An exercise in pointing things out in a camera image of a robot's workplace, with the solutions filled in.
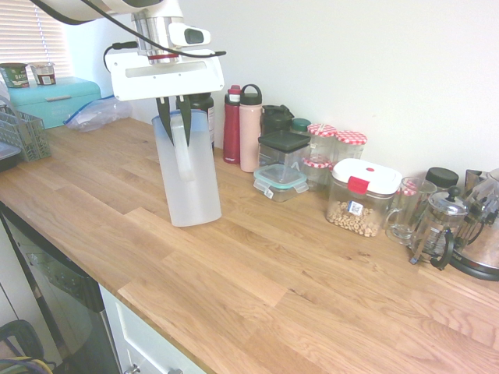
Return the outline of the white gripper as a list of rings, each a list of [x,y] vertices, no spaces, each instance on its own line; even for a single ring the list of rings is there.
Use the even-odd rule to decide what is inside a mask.
[[[225,80],[216,57],[191,58],[181,56],[175,62],[151,64],[145,55],[136,52],[115,53],[105,57],[111,73],[114,95],[121,101],[157,98],[161,123],[174,144],[168,97],[175,102],[182,116],[186,143],[190,143],[192,112],[190,94],[221,90]]]

